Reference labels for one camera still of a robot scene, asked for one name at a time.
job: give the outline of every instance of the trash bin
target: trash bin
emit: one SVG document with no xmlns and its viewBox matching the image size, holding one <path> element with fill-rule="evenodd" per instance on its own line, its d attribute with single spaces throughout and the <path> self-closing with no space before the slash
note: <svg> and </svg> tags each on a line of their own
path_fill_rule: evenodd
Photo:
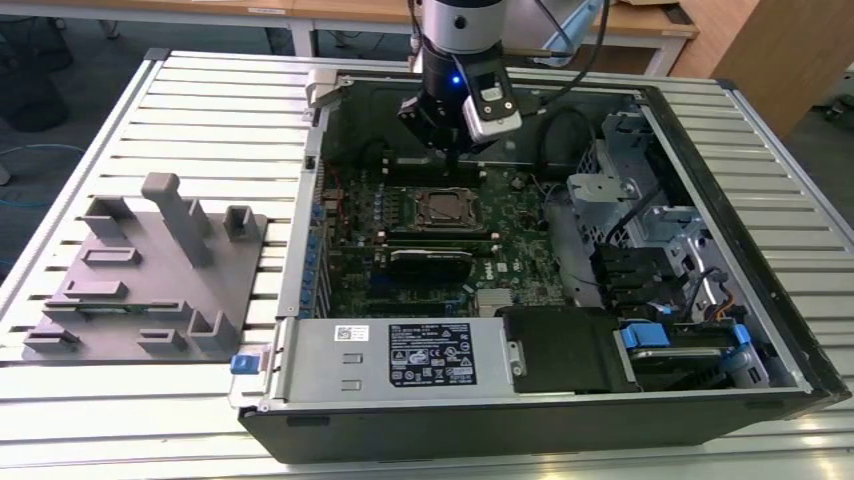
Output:
<svg viewBox="0 0 854 480">
<path fill-rule="evenodd" d="M 20 132 L 42 132 L 68 118 L 68 106 L 34 53 L 0 43 L 0 118 Z"/>
<path fill-rule="evenodd" d="M 0 42 L 35 55 L 48 72 L 62 70 L 75 61 L 54 18 L 0 15 Z"/>
</svg>

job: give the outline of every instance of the power supply label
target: power supply label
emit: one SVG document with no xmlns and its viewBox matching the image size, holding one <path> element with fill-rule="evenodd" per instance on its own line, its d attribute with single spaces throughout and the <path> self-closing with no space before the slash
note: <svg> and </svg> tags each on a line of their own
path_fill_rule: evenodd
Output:
<svg viewBox="0 0 854 480">
<path fill-rule="evenodd" d="M 467 323 L 389 325 L 389 375 L 395 387 L 477 385 Z"/>
</svg>

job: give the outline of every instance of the white sticker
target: white sticker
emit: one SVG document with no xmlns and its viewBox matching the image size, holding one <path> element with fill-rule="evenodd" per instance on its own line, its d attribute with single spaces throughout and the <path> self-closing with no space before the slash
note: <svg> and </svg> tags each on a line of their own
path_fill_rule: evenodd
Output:
<svg viewBox="0 0 854 480">
<path fill-rule="evenodd" d="M 681 32 L 678 30 L 665 30 L 662 31 L 662 35 L 666 37 L 692 37 L 694 33 L 692 32 Z"/>
<path fill-rule="evenodd" d="M 367 342 L 370 328 L 367 325 L 335 325 L 335 341 Z"/>
<path fill-rule="evenodd" d="M 281 8 L 247 8 L 250 13 L 267 13 L 273 15 L 285 15 L 285 10 Z"/>
</svg>

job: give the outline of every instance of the wire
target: wire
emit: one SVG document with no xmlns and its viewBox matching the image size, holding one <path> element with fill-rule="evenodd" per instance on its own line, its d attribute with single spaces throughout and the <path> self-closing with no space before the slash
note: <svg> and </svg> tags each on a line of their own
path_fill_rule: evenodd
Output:
<svg viewBox="0 0 854 480">
<path fill-rule="evenodd" d="M 415 29 L 415 33 L 418 33 L 418 39 L 425 42 L 425 35 L 422 34 L 422 24 L 418 23 L 418 17 L 415 16 L 415 0 L 407 0 L 407 5 L 410 7 L 410 19 L 413 20 L 413 28 Z"/>
<path fill-rule="evenodd" d="M 543 12 L 543 15 L 549 19 L 549 23 L 551 23 L 551 26 L 555 27 L 555 31 L 558 32 L 558 35 L 563 39 L 563 43 L 566 43 L 566 48 L 571 49 L 573 48 L 573 40 L 570 40 L 570 36 L 563 31 L 563 27 L 558 23 L 558 20 L 555 19 L 555 16 L 549 11 L 549 7 L 543 4 L 543 0 L 534 0 L 534 3 L 537 3 L 537 6 L 539 7 L 541 11 Z"/>
<path fill-rule="evenodd" d="M 558 98 L 566 95 L 570 92 L 570 90 L 573 90 L 578 86 L 578 84 L 582 83 L 582 80 L 590 73 L 590 69 L 593 68 L 594 64 L 597 63 L 597 59 L 599 58 L 599 51 L 602 50 L 602 44 L 605 43 L 605 31 L 607 29 L 610 12 L 611 12 L 611 1 L 603 0 L 602 19 L 599 20 L 599 32 L 597 33 L 597 43 L 593 47 L 593 54 L 587 59 L 587 63 L 585 64 L 581 71 L 578 72 L 578 75 L 575 75 L 575 78 L 551 96 L 541 100 L 541 106 L 545 107 L 551 102 L 554 102 Z"/>
<path fill-rule="evenodd" d="M 15 148 L 10 148 L 8 150 L 4 150 L 3 152 L 0 152 L 0 157 L 4 155 L 8 155 L 10 153 L 18 152 L 20 150 L 28 150 L 28 149 L 40 149 L 40 148 L 59 148 L 59 149 L 66 149 L 66 150 L 74 150 L 75 152 L 84 154 L 86 150 L 82 149 L 80 147 L 75 147 L 74 145 L 63 145 L 59 143 L 38 143 L 34 145 L 24 145 L 22 147 L 15 147 Z"/>
<path fill-rule="evenodd" d="M 706 278 L 709 277 L 709 275 L 712 275 L 716 272 L 721 272 L 721 269 L 718 267 L 709 267 L 706 270 L 704 270 L 704 273 L 700 274 L 700 278 L 697 279 L 697 282 L 692 287 L 692 293 L 686 297 L 686 302 L 682 307 L 682 313 L 680 314 L 681 322 L 686 322 L 688 320 L 690 320 L 692 307 L 694 306 L 694 302 L 697 301 L 697 295 L 700 295 L 701 287 L 704 286 L 704 282 L 706 281 Z"/>
<path fill-rule="evenodd" d="M 47 203 L 18 203 L 18 202 L 7 202 L 6 200 L 0 200 L 0 205 L 7 207 L 19 207 L 19 208 L 40 208 L 51 205 L 51 202 Z"/>
<path fill-rule="evenodd" d="M 585 121 L 585 125 L 587 126 L 587 133 L 590 134 L 590 142 L 593 144 L 593 148 L 597 145 L 597 128 L 590 120 L 590 117 L 573 105 L 561 105 L 551 114 L 543 118 L 543 121 L 539 123 L 537 127 L 537 132 L 534 133 L 534 138 L 537 142 L 537 165 L 545 166 L 549 164 L 546 161 L 546 137 L 549 136 L 549 132 L 551 131 L 551 126 L 555 123 L 555 120 L 565 114 L 571 114 L 581 118 Z"/>
<path fill-rule="evenodd" d="M 537 189 L 539 190 L 539 193 L 546 195 L 546 190 L 543 190 L 543 186 L 537 181 L 537 175 L 531 174 L 531 180 L 534 181 L 534 185 L 537 185 Z"/>
<path fill-rule="evenodd" d="M 730 291 L 730 289 L 726 288 L 726 285 L 724 285 L 724 282 L 718 282 L 718 288 L 726 294 L 726 300 L 721 303 L 718 308 L 716 308 L 714 312 L 712 312 L 712 315 L 709 317 L 720 321 L 724 319 L 724 313 L 736 304 L 736 295 L 733 295 L 733 292 Z"/>
<path fill-rule="evenodd" d="M 594 287 L 602 287 L 602 285 L 599 285 L 597 282 L 591 282 L 590 280 L 585 280 L 582 277 L 579 277 L 578 275 L 575 275 L 573 273 L 570 273 L 570 277 L 573 277 L 579 282 L 586 283 L 587 285 L 593 285 Z"/>
<path fill-rule="evenodd" d="M 374 44 L 374 47 L 370 50 L 371 52 L 377 51 L 377 48 L 379 47 L 379 44 L 383 43 L 383 40 L 386 40 L 385 33 L 379 36 L 379 39 L 377 40 L 377 43 Z"/>
<path fill-rule="evenodd" d="M 636 218 L 638 213 L 641 213 L 641 210 L 644 210 L 650 205 L 650 202 L 653 202 L 653 199 L 661 193 L 661 191 L 662 184 L 660 183 L 656 188 L 650 190 L 644 197 L 641 197 L 641 200 L 638 201 L 638 203 L 636 203 L 636 206 L 632 207 L 632 210 L 629 210 L 626 215 L 623 215 L 623 218 L 619 219 L 617 224 L 611 227 L 611 230 L 609 230 L 609 234 L 605 236 L 606 245 L 611 243 L 611 239 L 614 238 L 614 235 L 617 235 L 617 232 L 619 232 L 619 229 L 623 228 L 629 224 L 629 222 L 632 222 L 632 219 Z"/>
</svg>

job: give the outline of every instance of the gray plastic base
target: gray plastic base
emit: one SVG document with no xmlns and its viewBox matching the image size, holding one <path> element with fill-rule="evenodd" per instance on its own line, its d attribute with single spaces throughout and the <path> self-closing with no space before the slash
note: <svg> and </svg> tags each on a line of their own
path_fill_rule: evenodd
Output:
<svg viewBox="0 0 854 480">
<path fill-rule="evenodd" d="M 188 218 L 210 262 L 194 268 L 160 213 L 96 198 L 87 238 L 46 318 L 24 344 L 27 361 L 226 362 L 241 345 L 267 217 L 249 207 Z"/>
</svg>

